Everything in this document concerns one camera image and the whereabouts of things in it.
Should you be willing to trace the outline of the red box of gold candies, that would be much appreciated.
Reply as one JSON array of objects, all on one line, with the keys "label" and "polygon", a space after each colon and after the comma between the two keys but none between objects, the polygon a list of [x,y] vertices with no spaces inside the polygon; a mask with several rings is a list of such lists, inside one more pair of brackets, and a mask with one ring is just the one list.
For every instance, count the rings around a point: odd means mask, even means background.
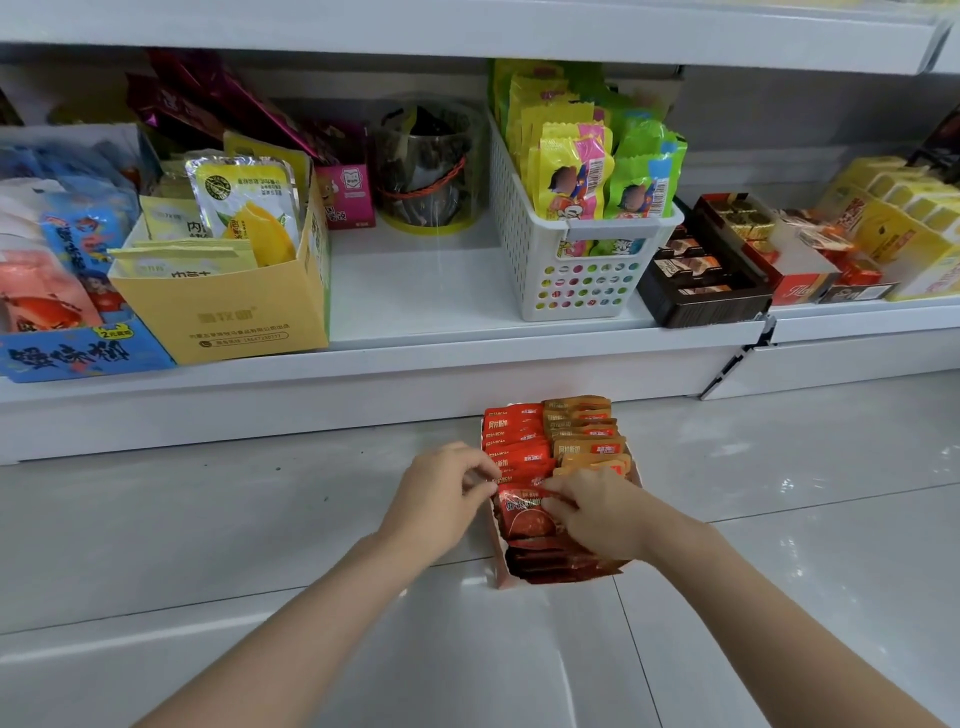
[{"label": "red box of gold candies", "polygon": [[775,307],[815,303],[841,276],[834,262],[802,239],[798,225],[756,195],[707,193],[694,211],[762,274]]}]

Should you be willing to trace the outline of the pale yellow flat packet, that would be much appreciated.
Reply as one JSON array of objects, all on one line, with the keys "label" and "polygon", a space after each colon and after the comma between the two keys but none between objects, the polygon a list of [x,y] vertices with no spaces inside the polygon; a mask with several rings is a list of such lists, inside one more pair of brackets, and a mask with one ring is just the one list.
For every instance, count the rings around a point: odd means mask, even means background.
[{"label": "pale yellow flat packet", "polygon": [[111,279],[180,279],[219,276],[259,267],[247,240],[183,238],[134,240],[109,249]]},{"label": "pale yellow flat packet", "polygon": [[141,196],[139,202],[151,240],[210,238],[195,199]]}]

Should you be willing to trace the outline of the person's left forearm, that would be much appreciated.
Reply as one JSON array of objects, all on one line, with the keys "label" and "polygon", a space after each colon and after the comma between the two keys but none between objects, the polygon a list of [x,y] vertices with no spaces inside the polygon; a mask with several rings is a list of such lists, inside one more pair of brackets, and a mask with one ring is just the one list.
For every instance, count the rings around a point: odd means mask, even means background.
[{"label": "person's left forearm", "polygon": [[131,728],[304,728],[384,610],[459,541],[366,536]]}]

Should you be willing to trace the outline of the yellow cardboard box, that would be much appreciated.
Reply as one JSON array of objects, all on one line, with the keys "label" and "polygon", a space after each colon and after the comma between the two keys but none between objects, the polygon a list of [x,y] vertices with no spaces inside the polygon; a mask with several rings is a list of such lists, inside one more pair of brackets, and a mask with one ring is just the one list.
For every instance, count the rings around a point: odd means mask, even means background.
[{"label": "yellow cardboard box", "polygon": [[[188,151],[173,160],[158,185],[165,191],[150,196],[195,199],[185,160],[220,154],[272,157],[290,164],[301,208],[296,259],[242,273],[109,279],[178,365],[327,348],[330,233],[318,174],[307,153],[229,130],[223,151]],[[142,210],[120,248],[135,240],[152,240]]]}]

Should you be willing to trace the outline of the row of orange packets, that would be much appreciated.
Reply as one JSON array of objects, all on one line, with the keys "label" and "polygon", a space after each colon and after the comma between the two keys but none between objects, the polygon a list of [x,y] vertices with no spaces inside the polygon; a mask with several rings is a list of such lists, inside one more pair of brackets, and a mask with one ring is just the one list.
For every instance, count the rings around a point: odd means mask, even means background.
[{"label": "row of orange packets", "polygon": [[546,439],[557,466],[555,477],[603,469],[629,475],[632,458],[609,398],[582,394],[549,398],[541,404]]}]

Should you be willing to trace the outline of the red snack packet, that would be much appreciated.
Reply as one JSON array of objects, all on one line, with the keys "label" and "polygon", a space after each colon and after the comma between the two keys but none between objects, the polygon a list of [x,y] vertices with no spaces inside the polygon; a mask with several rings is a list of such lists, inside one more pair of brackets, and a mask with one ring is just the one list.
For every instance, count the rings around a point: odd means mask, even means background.
[{"label": "red snack packet", "polygon": [[506,542],[556,537],[565,528],[543,508],[550,491],[532,484],[498,487],[494,509],[501,536]]}]

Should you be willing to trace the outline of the white metal store shelf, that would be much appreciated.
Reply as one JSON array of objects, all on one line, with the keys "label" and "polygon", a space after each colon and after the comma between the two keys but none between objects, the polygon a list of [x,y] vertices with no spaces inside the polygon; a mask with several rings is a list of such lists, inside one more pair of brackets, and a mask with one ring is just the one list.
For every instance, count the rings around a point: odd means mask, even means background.
[{"label": "white metal store shelf", "polygon": [[0,379],[0,466],[480,415],[594,394],[699,396],[762,320],[664,329],[638,294],[619,316],[522,321],[496,230],[334,233],[332,344],[169,370]]}]

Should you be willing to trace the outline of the row of red packets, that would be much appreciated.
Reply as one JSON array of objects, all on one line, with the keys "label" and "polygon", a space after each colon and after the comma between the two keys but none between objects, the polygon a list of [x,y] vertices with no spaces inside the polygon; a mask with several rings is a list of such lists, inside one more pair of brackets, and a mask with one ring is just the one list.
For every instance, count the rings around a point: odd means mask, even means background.
[{"label": "row of red packets", "polygon": [[500,471],[503,487],[539,487],[553,473],[556,459],[546,435],[545,407],[538,402],[488,408],[482,417],[482,451]]}]

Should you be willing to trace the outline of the dark snack bag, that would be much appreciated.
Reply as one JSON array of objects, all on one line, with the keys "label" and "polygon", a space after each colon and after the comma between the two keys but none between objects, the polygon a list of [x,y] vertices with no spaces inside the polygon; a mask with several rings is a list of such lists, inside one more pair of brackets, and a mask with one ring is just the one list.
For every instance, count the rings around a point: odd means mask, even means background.
[{"label": "dark snack bag", "polygon": [[910,154],[907,166],[918,167],[933,178],[960,188],[960,103]]}]

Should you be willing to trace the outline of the person's right hand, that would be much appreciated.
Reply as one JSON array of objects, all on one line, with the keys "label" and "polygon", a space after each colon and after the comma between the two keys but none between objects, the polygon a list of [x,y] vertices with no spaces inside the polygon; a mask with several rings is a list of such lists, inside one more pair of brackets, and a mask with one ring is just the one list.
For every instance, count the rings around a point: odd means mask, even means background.
[{"label": "person's right hand", "polygon": [[617,560],[651,562],[682,514],[668,503],[612,470],[597,469],[601,491],[594,496],[589,523],[565,527],[569,537],[591,552]]}]

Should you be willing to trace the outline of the yellow display carton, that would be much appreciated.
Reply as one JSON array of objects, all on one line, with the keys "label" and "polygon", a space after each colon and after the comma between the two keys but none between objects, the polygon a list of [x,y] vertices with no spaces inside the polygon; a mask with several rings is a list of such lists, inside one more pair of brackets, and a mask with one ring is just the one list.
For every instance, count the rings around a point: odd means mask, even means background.
[{"label": "yellow display carton", "polygon": [[860,156],[813,209],[896,282],[893,301],[960,296],[960,186],[929,167]]}]

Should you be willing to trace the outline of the white perforated plastic basket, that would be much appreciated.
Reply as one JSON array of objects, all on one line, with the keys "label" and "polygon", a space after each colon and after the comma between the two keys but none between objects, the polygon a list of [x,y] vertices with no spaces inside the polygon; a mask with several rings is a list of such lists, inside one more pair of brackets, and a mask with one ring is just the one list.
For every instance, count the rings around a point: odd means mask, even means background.
[{"label": "white perforated plastic basket", "polygon": [[552,323],[620,315],[684,222],[678,202],[661,218],[546,221],[535,213],[490,111],[486,121],[488,208],[520,318]]}]

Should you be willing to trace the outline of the box of red wrapped sweets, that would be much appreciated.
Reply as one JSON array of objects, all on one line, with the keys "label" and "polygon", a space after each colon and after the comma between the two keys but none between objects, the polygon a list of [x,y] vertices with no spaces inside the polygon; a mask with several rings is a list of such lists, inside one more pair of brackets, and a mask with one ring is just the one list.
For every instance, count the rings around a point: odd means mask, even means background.
[{"label": "box of red wrapped sweets", "polygon": [[819,254],[836,271],[819,274],[816,282],[795,297],[796,303],[832,305],[882,300],[899,285],[891,273],[854,242],[853,233],[842,224],[802,208],[783,208],[775,213],[778,223],[784,224],[798,242]]}]

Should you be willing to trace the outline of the clear plastic tub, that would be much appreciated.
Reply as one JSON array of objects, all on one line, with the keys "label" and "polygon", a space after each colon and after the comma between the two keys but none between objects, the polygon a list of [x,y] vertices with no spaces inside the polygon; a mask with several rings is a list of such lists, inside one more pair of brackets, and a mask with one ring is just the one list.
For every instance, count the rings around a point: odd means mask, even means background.
[{"label": "clear plastic tub", "polygon": [[381,221],[410,235],[470,228],[484,209],[489,133],[474,106],[439,96],[385,101],[369,128]]}]

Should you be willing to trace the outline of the person's left hand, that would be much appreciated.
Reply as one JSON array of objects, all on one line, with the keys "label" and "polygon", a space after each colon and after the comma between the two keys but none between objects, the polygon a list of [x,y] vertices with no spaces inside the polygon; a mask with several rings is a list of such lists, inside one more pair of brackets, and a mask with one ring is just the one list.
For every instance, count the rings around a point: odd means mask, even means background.
[{"label": "person's left hand", "polygon": [[494,481],[500,470],[483,450],[447,443],[416,455],[404,471],[377,530],[377,540],[420,569],[451,551],[481,506],[463,504],[466,487]]}]

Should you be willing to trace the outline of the pink small carton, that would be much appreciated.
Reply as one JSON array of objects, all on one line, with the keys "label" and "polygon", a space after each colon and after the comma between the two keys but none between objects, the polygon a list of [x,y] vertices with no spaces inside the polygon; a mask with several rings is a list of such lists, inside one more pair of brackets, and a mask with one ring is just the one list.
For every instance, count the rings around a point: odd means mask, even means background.
[{"label": "pink small carton", "polygon": [[318,137],[332,150],[330,164],[317,167],[319,193],[332,232],[377,225],[367,128],[347,120],[322,121]]}]

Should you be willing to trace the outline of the white adjoining shelf unit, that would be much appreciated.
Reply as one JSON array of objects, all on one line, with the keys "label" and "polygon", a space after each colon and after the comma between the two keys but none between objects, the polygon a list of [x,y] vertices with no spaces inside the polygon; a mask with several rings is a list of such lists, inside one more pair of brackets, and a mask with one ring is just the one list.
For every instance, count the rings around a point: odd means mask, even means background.
[{"label": "white adjoining shelf unit", "polygon": [[[858,156],[908,153],[960,102],[960,76],[688,66],[670,121],[680,196],[750,191],[807,208]],[[670,354],[658,397],[732,398],[960,369],[960,300],[800,304],[742,345]]]}]

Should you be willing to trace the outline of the pile of blue snack bags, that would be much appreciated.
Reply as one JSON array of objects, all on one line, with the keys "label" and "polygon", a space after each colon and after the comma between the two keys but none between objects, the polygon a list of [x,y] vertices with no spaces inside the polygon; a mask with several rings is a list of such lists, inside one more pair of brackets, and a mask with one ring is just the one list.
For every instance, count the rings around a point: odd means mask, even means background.
[{"label": "pile of blue snack bags", "polygon": [[138,157],[114,140],[0,141],[0,317],[36,334],[126,322],[109,279],[139,213]]}]

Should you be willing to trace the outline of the open cardboard display box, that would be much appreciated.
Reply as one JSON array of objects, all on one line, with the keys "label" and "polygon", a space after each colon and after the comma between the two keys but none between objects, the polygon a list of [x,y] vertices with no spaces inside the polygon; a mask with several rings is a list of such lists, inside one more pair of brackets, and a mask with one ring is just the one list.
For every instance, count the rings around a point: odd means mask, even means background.
[{"label": "open cardboard display box", "polygon": [[[509,404],[499,406],[499,407],[506,407],[506,406],[509,406]],[[479,443],[482,447],[481,434],[482,434],[482,418],[481,418],[481,428],[480,428],[480,434],[479,434]],[[627,446],[628,446],[628,453],[630,454],[630,458],[631,458],[631,468],[630,468],[629,474],[626,476],[623,476],[623,478],[641,487],[642,480],[639,474],[638,466],[636,465],[635,460],[630,453],[628,442],[627,442]],[[489,530],[491,539],[493,541],[494,546],[497,548],[496,565],[495,565],[495,579],[496,579],[497,588],[506,589],[511,587],[520,587],[520,586],[523,586],[523,587],[544,586],[544,585],[531,585],[531,584],[525,583],[518,578],[510,576],[509,572],[507,571],[507,567],[505,563],[505,552],[506,552],[508,541],[504,540],[500,533],[498,516],[495,509],[496,496],[497,495],[494,495],[493,497],[490,498],[486,506],[485,517],[486,517],[486,523],[488,525],[488,530]],[[568,537],[570,538],[570,535],[565,530],[563,530],[563,533],[561,534],[564,534],[564,533],[567,534]]]}]

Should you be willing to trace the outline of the stack of dark red packets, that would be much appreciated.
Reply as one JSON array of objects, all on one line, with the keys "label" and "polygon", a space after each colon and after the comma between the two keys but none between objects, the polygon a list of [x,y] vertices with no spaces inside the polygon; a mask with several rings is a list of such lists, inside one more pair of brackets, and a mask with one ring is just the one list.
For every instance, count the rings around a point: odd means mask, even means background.
[{"label": "stack of dark red packets", "polygon": [[614,577],[630,562],[599,556],[563,533],[509,540],[505,563],[511,577],[531,585],[553,585]]}]

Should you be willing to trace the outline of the row of green candy packets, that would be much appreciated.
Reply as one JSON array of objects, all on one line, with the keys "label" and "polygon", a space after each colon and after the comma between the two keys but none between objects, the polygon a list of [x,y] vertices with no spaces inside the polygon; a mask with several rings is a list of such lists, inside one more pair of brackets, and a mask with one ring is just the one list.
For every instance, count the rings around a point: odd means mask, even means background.
[{"label": "row of green candy packets", "polygon": [[612,139],[604,218],[670,216],[687,140],[666,125],[661,113],[618,91],[605,89],[598,99]]}]

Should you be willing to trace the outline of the blue cardboard display box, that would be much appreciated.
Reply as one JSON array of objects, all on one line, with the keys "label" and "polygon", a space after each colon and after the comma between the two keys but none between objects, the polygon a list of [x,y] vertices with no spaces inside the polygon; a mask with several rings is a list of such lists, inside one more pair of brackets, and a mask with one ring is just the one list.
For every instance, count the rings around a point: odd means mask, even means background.
[{"label": "blue cardboard display box", "polygon": [[[48,139],[76,140],[83,144],[113,140],[137,156],[141,170],[139,213],[131,232],[141,213],[140,195],[150,191],[162,175],[158,156],[138,126],[0,127],[0,141]],[[49,383],[174,367],[172,357],[128,306],[130,316],[126,321],[64,331],[16,333],[7,330],[0,317],[0,376],[14,383]]]}]

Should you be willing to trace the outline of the silver and yellow snack packet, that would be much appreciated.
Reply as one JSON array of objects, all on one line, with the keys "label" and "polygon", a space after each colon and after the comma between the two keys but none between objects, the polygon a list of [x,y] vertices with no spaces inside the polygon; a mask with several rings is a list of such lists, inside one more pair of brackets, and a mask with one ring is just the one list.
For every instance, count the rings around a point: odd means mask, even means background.
[{"label": "silver and yellow snack packet", "polygon": [[211,237],[248,241],[260,267],[297,258],[302,209],[288,162],[220,153],[188,157],[184,169]]}]

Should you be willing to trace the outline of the dark brown chocolate tray box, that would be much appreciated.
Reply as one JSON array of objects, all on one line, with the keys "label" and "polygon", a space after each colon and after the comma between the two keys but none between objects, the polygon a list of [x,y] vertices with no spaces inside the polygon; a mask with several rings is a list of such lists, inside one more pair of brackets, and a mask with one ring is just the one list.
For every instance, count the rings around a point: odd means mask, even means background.
[{"label": "dark brown chocolate tray box", "polygon": [[637,285],[654,321],[666,329],[690,329],[766,314],[774,293],[768,276],[700,210],[681,200],[674,200],[674,209],[683,221]]}]

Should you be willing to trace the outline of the person's right forearm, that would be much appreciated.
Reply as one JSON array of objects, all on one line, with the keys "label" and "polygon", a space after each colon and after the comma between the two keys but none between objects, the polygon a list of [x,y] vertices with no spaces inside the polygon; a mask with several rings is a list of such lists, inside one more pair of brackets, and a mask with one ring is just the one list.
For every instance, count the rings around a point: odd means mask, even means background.
[{"label": "person's right forearm", "polygon": [[657,517],[637,540],[639,557],[696,612],[771,728],[948,728],[712,526]]}]

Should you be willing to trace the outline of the row of yellow candy packets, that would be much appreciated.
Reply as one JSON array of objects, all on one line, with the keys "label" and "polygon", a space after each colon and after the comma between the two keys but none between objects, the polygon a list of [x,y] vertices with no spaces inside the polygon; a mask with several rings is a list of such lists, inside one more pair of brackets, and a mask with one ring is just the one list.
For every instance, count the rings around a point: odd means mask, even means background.
[{"label": "row of yellow candy packets", "polygon": [[488,97],[534,214],[596,221],[615,170],[603,67],[589,61],[493,59]]}]

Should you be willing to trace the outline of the white shelf board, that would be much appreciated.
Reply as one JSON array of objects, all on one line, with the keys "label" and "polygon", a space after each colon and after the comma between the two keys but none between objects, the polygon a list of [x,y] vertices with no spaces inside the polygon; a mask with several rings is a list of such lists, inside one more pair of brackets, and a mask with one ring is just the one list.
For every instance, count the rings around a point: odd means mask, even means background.
[{"label": "white shelf board", "polygon": [[900,0],[0,0],[0,44],[960,76],[960,6]]}]

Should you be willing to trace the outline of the bunch of shiny magenta packets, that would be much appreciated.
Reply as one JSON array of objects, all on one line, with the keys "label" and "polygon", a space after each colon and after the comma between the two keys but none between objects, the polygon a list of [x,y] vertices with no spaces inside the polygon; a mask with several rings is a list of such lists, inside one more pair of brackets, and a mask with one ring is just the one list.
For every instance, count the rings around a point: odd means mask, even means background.
[{"label": "bunch of shiny magenta packets", "polygon": [[150,48],[147,56],[153,74],[126,73],[126,105],[183,149],[222,150],[233,131],[321,165],[339,163],[329,142],[253,91],[216,52]]}]

